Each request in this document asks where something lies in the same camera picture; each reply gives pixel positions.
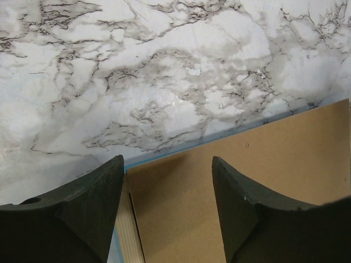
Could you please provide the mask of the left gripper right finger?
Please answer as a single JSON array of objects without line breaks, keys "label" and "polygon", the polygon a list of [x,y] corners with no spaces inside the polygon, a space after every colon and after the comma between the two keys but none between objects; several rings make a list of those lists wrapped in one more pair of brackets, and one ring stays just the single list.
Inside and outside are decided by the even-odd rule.
[{"label": "left gripper right finger", "polygon": [[241,174],[220,157],[212,178],[227,262],[350,262],[350,198],[313,205]]}]

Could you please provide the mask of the brown cardboard backing board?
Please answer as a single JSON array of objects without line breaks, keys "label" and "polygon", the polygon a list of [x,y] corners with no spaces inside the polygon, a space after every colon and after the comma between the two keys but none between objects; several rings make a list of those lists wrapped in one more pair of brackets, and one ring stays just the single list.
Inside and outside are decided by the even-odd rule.
[{"label": "brown cardboard backing board", "polygon": [[146,262],[350,262],[349,101],[127,171]]}]

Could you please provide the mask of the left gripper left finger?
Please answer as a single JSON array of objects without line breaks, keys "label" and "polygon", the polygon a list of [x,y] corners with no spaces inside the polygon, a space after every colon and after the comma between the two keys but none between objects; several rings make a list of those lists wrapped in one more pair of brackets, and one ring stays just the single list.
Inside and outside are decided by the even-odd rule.
[{"label": "left gripper left finger", "polygon": [[124,178],[115,156],[20,204],[1,206],[1,262],[107,262]]}]

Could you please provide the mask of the blue wooden photo frame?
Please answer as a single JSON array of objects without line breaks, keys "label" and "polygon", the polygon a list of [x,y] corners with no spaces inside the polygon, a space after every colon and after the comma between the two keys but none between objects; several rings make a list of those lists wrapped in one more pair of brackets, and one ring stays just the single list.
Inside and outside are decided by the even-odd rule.
[{"label": "blue wooden photo frame", "polygon": [[288,170],[299,116],[287,117],[127,169],[116,219],[123,262],[224,262],[212,182],[218,156],[286,195],[297,188]]}]

